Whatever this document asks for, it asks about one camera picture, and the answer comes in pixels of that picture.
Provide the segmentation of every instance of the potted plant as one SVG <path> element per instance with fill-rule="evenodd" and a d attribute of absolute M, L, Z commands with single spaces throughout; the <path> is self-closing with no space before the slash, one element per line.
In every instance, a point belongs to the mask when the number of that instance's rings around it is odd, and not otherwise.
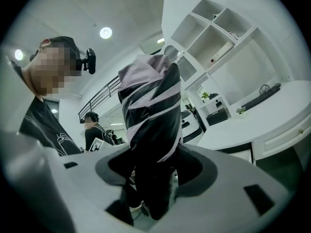
<path fill-rule="evenodd" d="M 244 118 L 246 116 L 245 108 L 238 108 L 237 113 L 238 113 L 240 118 Z"/>
<path fill-rule="evenodd" d="M 203 103 L 205 103 L 205 100 L 209 99 L 209 94 L 207 92 L 204 92 L 201 98 L 202 98 Z"/>

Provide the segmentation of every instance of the ceiling light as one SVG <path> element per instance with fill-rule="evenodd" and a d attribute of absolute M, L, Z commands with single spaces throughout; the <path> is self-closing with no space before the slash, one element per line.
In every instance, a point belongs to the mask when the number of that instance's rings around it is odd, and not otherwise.
<path fill-rule="evenodd" d="M 110 125 L 122 125 L 122 124 L 124 124 L 124 123 L 118 122 L 118 123 L 111 123 Z"/>
<path fill-rule="evenodd" d="M 23 52 L 20 50 L 20 49 L 17 49 L 16 51 L 15 51 L 15 58 L 17 59 L 17 60 L 22 60 L 23 59 Z"/>
<path fill-rule="evenodd" d="M 157 43 L 160 44 L 160 43 L 163 42 L 163 41 L 164 41 L 164 38 L 161 38 L 161 39 L 159 39 L 159 40 L 157 41 Z"/>
<path fill-rule="evenodd" d="M 112 30 L 108 27 L 104 27 L 99 31 L 99 35 L 103 39 L 108 39 L 112 35 Z"/>

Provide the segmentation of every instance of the keyboard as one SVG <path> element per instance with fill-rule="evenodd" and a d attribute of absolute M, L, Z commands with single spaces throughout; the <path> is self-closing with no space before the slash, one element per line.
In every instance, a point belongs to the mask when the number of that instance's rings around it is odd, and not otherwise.
<path fill-rule="evenodd" d="M 276 92 L 280 90 L 279 85 L 275 85 L 271 87 L 269 90 L 263 92 L 259 97 L 249 101 L 245 105 L 242 105 L 242 108 L 244 108 L 246 111 L 255 107 L 256 105 L 260 104 L 261 102 L 264 102 L 266 99 L 274 95 Z"/>

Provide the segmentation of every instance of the metal railing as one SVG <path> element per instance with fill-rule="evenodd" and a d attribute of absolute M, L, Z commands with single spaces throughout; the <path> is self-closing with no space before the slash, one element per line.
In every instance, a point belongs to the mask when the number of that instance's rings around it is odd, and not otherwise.
<path fill-rule="evenodd" d="M 119 77 L 115 77 L 113 80 L 111 80 L 108 84 L 106 84 L 102 89 L 99 90 L 98 93 L 93 96 L 89 102 L 82 108 L 82 110 L 78 113 L 79 115 L 79 121 L 81 122 L 81 119 L 84 118 L 85 114 L 87 112 L 95 110 L 95 108 L 100 105 L 102 102 L 109 99 L 120 86 L 120 79 Z"/>

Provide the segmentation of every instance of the shoe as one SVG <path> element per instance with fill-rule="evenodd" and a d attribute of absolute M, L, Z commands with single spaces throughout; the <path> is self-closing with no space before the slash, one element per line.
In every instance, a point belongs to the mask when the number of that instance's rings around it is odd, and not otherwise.
<path fill-rule="evenodd" d="M 130 212 L 134 212 L 135 210 L 138 210 L 139 208 L 141 208 L 141 204 L 138 207 L 130 207 Z"/>

